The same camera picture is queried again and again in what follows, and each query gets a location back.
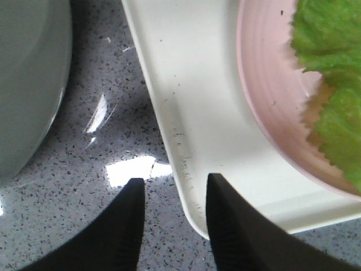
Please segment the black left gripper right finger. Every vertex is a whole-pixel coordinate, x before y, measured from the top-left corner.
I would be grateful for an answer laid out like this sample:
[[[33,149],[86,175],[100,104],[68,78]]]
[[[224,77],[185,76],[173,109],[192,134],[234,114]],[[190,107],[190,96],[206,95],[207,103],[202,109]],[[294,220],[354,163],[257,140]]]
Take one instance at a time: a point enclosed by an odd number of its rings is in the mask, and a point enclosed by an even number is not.
[[[220,173],[208,175],[206,226],[218,270],[359,270],[286,233]]]

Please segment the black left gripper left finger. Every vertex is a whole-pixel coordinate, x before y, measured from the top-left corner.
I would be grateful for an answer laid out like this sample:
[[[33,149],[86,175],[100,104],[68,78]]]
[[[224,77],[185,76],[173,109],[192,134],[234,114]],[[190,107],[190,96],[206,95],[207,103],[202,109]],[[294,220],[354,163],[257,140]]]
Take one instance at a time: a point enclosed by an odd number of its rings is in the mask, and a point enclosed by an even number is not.
[[[144,180],[132,178],[90,225],[24,270],[136,270],[144,219]]]

